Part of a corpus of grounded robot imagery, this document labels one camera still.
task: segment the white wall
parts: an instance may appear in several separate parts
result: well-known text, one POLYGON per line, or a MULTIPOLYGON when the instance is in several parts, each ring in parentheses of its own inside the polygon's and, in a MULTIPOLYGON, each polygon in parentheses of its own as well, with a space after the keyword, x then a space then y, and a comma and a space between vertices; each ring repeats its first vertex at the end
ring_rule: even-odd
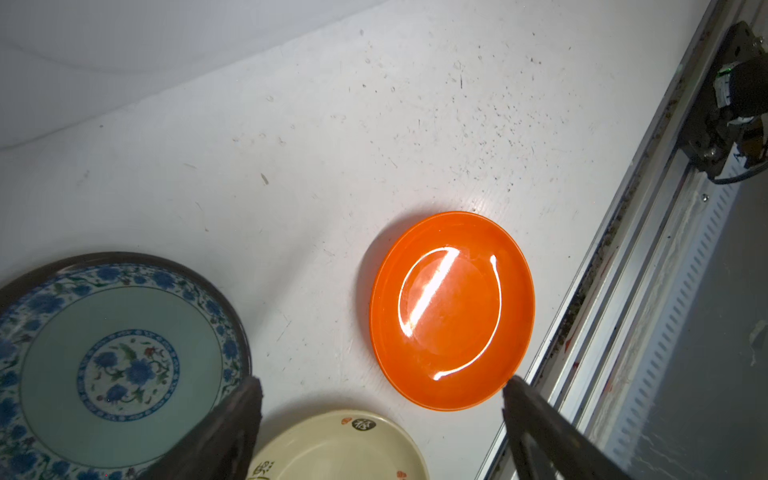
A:
POLYGON ((0 147, 119 108, 382 0, 3 0, 0 147))

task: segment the white surface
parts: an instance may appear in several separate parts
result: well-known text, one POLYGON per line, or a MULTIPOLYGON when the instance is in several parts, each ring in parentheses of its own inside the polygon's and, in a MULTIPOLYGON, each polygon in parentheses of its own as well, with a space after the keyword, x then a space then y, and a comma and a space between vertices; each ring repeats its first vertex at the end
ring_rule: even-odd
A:
POLYGON ((525 372, 705 7, 387 2, 0 154, 0 280, 98 250, 184 263, 243 318, 261 445, 368 409, 432 478, 472 478, 501 396, 432 412, 387 383, 366 328, 376 264, 423 214, 498 222, 536 288, 525 372))
POLYGON ((5 0, 0 147, 121 107, 382 0, 5 0))

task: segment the blue floral pattern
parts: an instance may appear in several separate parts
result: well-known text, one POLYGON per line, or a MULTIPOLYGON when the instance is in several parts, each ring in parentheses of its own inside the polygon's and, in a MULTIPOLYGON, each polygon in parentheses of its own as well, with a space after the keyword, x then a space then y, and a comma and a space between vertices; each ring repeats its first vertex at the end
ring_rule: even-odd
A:
POLYGON ((148 330, 123 330, 104 337, 88 350, 78 369, 78 395, 85 408, 112 422, 131 422, 155 413, 178 383, 176 351, 165 338, 148 330))
MULTIPOLYGON (((207 320, 219 340, 223 360, 221 384, 214 405, 240 384, 247 369, 247 366, 243 365, 246 356, 240 351, 240 345, 236 341, 233 320, 224 313, 221 305, 196 283, 174 271, 136 263, 67 270, 30 291, 0 315, 0 476, 3 472, 10 472, 20 480, 137 480, 156 461, 130 468, 94 468, 69 462, 37 441, 29 430, 18 404, 22 363, 30 345, 45 324, 83 297, 124 286, 140 286, 171 293, 194 306, 207 320)), ((122 350, 108 348, 105 351, 94 351, 88 363, 89 368, 102 369, 105 372, 107 369, 124 370, 123 378, 112 382, 99 393, 103 395, 103 400, 109 397, 111 401, 115 401, 115 405, 124 405, 136 388, 143 389, 146 395, 148 386, 157 382, 159 369, 151 364, 144 351, 134 350, 137 358, 125 364, 122 350), (114 356, 102 353, 114 353, 114 356)), ((108 405, 108 409, 112 406, 108 402, 102 402, 100 405, 108 405)), ((105 414, 114 415, 107 410, 105 414)))

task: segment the plate rim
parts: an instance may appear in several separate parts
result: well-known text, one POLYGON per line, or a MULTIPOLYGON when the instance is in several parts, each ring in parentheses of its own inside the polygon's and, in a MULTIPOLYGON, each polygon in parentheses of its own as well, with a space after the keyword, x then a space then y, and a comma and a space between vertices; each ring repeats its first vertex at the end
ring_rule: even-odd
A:
POLYGON ((358 409, 336 409, 336 410, 331 410, 330 412, 319 413, 317 415, 309 416, 304 420, 299 420, 297 423, 294 423, 288 429, 282 431, 274 439, 271 439, 270 441, 268 441, 268 443, 264 447, 262 447, 258 452, 253 454, 253 457, 251 458, 250 463, 248 464, 248 471, 250 471, 251 466, 256 461, 258 456, 262 454, 262 452, 266 451, 269 447, 276 444, 284 436, 287 436, 292 432, 301 430, 301 428, 304 427, 305 424, 309 422, 321 420, 324 417, 342 416, 342 418, 345 418, 345 417, 356 416, 356 415, 372 417, 377 422, 382 422, 392 426, 399 433, 399 435, 406 440, 406 442, 413 449, 413 451, 416 452, 416 454, 419 456, 419 462, 421 463, 421 466, 422 466, 422 472, 424 473, 424 478, 425 480, 429 480, 429 470, 427 469, 427 464, 426 464, 426 461, 424 460, 424 455, 422 455, 422 451, 419 449, 419 446, 416 444, 416 442, 413 441, 413 439, 411 438, 411 435, 409 435, 408 432, 402 426, 386 418, 385 416, 379 415, 378 413, 369 412, 368 410, 358 410, 358 409))
POLYGON ((415 403, 418 406, 421 406, 421 407, 423 407, 425 409, 429 409, 429 410, 432 410, 432 411, 435 411, 435 412, 458 412, 460 410, 466 410, 466 409, 470 409, 472 407, 478 406, 481 403, 489 400, 491 397, 493 397, 497 393, 499 393, 499 391, 501 391, 504 388, 504 385, 506 384, 506 382, 504 382, 501 385, 499 385, 496 390, 494 390, 491 394, 487 395, 485 398, 480 399, 480 400, 478 400, 478 401, 476 401, 474 403, 468 404, 466 406, 458 407, 458 408, 435 407, 435 406, 427 405, 427 404, 425 404, 423 402, 420 402, 417 399, 412 398, 409 394, 407 394, 406 392, 401 390, 400 387, 392 380, 392 377, 386 371, 386 368, 382 364, 381 356, 379 354, 379 349, 376 348, 376 341, 374 340, 374 337, 373 337, 373 297, 376 295, 376 290, 377 290, 377 287, 379 286, 379 282, 382 280, 382 271, 384 270, 384 266, 387 264, 387 262, 389 261, 390 257, 393 255, 393 253, 397 249, 398 245, 400 245, 400 243, 403 242, 406 237, 408 237, 411 233, 413 233, 414 230, 417 230, 417 229, 421 228, 424 223, 428 223, 428 222, 433 221, 433 220, 435 220, 437 218, 440 218, 440 217, 448 217, 448 216, 474 217, 474 218, 479 218, 480 220, 483 220, 485 222, 490 223, 493 227, 498 228, 499 231, 501 231, 509 239, 509 241, 511 242, 511 245, 513 245, 515 247, 515 249, 520 254, 520 257, 523 259, 523 264, 525 265, 525 272, 528 274, 527 277, 530 280, 530 284, 531 284, 531 299, 533 300, 533 303, 532 303, 533 304, 533 311, 532 311, 532 319, 531 319, 531 328, 528 330, 528 334, 527 334, 527 340, 526 340, 527 345, 525 347, 525 352, 523 352, 523 355, 517 361, 517 363, 514 366, 514 368, 511 369, 510 378, 520 368, 520 365, 522 364, 522 361, 525 358, 525 353, 528 351, 528 348, 531 346, 531 338, 533 337, 533 328, 534 328, 534 325, 536 323, 536 289, 535 289, 535 285, 534 285, 534 282, 533 282, 533 274, 531 273, 531 266, 528 265, 528 259, 525 258, 525 255, 523 254, 522 249, 520 248, 518 243, 515 242, 515 239, 512 238, 512 235, 510 235, 509 232, 507 232, 507 230, 502 228, 502 226, 499 225, 498 223, 496 223, 495 221, 491 220, 488 217, 484 217, 484 216, 482 216, 480 214, 476 214, 476 213, 473 213, 473 212, 465 212, 465 211, 462 211, 462 210, 451 210, 451 211, 447 211, 447 212, 441 212, 439 214, 430 215, 429 217, 420 220, 419 222, 414 224, 412 227, 410 227, 408 230, 406 230, 405 233, 400 235, 400 237, 398 237, 398 239, 395 241, 395 243, 389 248, 389 251, 387 252, 386 256, 384 257, 384 260, 382 260, 381 265, 379 265, 379 270, 376 272, 376 279, 373 281, 373 287, 371 288, 370 301, 369 301, 369 305, 368 305, 368 330, 369 330, 369 335, 370 335, 370 339, 371 339, 371 345, 373 346, 373 353, 376 356, 376 362, 379 364, 379 368, 381 369, 382 373, 384 373, 384 376, 389 381, 389 384, 392 385, 392 387, 394 387, 395 390, 397 390, 400 393, 400 395, 406 397, 410 402, 413 402, 413 403, 415 403))

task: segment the blue and white porcelain plate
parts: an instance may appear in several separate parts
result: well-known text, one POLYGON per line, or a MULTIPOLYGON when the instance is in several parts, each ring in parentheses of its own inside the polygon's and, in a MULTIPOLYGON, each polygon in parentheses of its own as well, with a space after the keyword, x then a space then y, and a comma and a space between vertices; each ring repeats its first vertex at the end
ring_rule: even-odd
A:
POLYGON ((156 257, 63 260, 0 309, 0 478, 133 480, 250 374, 231 305, 156 257))

